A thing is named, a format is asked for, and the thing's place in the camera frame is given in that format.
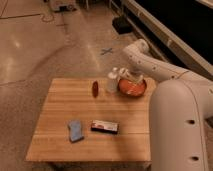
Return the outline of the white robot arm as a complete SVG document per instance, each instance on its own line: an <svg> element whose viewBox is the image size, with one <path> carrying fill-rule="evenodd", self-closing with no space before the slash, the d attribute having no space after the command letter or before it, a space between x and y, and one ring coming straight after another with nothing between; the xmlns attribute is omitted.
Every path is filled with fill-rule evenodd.
<svg viewBox="0 0 213 171"><path fill-rule="evenodd" d="M209 171L204 121L213 117L213 81L147 55L145 41L124 48L157 81L149 102L151 171Z"/></svg>

